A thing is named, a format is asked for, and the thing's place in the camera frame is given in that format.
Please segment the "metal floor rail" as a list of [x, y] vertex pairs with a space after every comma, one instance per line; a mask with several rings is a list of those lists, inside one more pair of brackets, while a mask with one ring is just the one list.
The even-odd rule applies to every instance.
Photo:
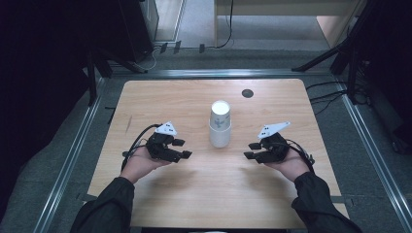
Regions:
[[388, 195], [400, 224], [405, 233], [412, 233], [412, 208], [409, 206], [398, 182], [390, 171], [390, 167], [387, 165], [383, 153], [378, 149], [377, 141], [373, 138], [371, 131], [366, 125], [366, 120], [361, 115], [359, 107], [354, 105], [348, 96], [343, 97], [343, 103], [353, 124], [357, 128], [368, 157]]
[[326, 69], [295, 72], [292, 69], [199, 69], [199, 70], [154, 70], [147, 73], [115, 71], [112, 78], [129, 80], [238, 80], [281, 79], [330, 76]]
[[82, 120], [82, 123], [77, 131], [76, 137], [69, 149], [68, 154], [64, 160], [64, 163], [59, 171], [57, 179], [48, 195], [47, 202], [37, 220], [33, 233], [48, 233], [52, 224], [53, 217], [60, 204], [62, 196], [68, 185], [69, 179], [73, 173], [76, 162], [79, 158], [80, 152], [83, 148], [86, 136], [89, 128], [97, 113], [98, 107], [101, 102], [101, 97], [98, 96], [96, 100], [87, 108], [86, 114]]

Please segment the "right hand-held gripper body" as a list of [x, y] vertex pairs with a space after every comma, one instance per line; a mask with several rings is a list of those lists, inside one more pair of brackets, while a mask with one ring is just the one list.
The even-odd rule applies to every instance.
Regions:
[[258, 163], [271, 163], [283, 161], [290, 149], [286, 140], [280, 135], [280, 131], [288, 127], [289, 121], [265, 124], [257, 137], [259, 138], [259, 148], [264, 151], [257, 152], [255, 160]]

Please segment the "dark cabinet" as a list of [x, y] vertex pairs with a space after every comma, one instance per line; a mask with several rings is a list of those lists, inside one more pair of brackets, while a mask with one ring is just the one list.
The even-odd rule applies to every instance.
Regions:
[[132, 50], [132, 60], [139, 61], [154, 50], [159, 22], [155, 0], [119, 0], [121, 15]]

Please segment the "black curtain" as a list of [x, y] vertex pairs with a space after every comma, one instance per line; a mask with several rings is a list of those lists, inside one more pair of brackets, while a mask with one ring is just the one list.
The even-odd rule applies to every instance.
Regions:
[[372, 105], [390, 131], [412, 129], [412, 0], [367, 0], [365, 71]]
[[91, 87], [72, 10], [86, 2], [0, 0], [0, 221], [22, 166]]

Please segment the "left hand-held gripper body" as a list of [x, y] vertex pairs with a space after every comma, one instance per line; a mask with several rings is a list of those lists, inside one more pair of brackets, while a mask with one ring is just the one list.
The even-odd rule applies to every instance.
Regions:
[[170, 121], [158, 126], [146, 143], [151, 158], [177, 163], [181, 159], [181, 153], [168, 148], [175, 141], [176, 135], [177, 131]]

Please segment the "light wooden furniture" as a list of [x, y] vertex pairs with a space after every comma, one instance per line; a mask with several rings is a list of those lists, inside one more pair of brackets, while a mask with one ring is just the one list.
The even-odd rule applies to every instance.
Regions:
[[333, 48], [345, 37], [367, 0], [214, 0], [215, 42], [219, 16], [315, 16]]

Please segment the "black metal stand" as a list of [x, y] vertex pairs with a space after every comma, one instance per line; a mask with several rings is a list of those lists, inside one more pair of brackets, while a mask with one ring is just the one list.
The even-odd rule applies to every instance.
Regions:
[[148, 72], [145, 68], [139, 68], [137, 65], [121, 59], [119, 56], [112, 52], [103, 49], [90, 49], [86, 56], [86, 69], [88, 78], [88, 90], [89, 90], [89, 101], [88, 104], [91, 106], [97, 100], [97, 81], [95, 71], [103, 78], [111, 78], [113, 74], [113, 69], [111, 68], [109, 61], [112, 60], [118, 63], [123, 68], [137, 73], [145, 74]]

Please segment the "light wooden panel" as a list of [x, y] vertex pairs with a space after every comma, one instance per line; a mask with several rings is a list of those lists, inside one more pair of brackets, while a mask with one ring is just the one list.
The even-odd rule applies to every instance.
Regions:
[[173, 42], [177, 38], [186, 0], [155, 0], [155, 3], [158, 13], [155, 40]]

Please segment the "person's left hand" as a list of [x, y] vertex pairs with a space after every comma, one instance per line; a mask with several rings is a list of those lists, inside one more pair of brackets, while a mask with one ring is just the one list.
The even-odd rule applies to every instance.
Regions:
[[120, 176], [131, 183], [137, 183], [151, 171], [166, 165], [169, 165], [168, 161], [153, 159], [146, 148], [138, 148], [129, 157], [126, 165], [120, 172]]

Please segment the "stack of white paper cups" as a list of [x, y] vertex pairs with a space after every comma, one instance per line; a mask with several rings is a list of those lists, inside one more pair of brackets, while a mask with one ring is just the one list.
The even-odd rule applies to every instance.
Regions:
[[231, 117], [230, 105], [224, 100], [218, 100], [212, 104], [209, 127], [211, 145], [215, 148], [226, 147], [231, 137]]

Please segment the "person's right hand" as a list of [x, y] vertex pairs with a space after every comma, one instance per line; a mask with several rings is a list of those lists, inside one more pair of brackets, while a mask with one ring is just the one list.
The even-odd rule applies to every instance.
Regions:
[[291, 182], [294, 182], [299, 176], [309, 172], [309, 167], [295, 150], [288, 150], [282, 162], [265, 163], [265, 166], [279, 171]]

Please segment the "black tripod stand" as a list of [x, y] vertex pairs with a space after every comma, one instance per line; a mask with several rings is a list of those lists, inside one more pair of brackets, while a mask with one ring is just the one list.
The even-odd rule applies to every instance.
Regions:
[[319, 63], [335, 55], [329, 71], [332, 75], [340, 75], [346, 66], [349, 66], [346, 95], [353, 104], [356, 101], [356, 77], [360, 64], [361, 48], [366, 45], [367, 30], [370, 28], [375, 10], [379, 6], [378, 0], [367, 0], [364, 10], [360, 14], [353, 29], [346, 39], [332, 49], [322, 53], [309, 62], [292, 68], [293, 72], [306, 72]]

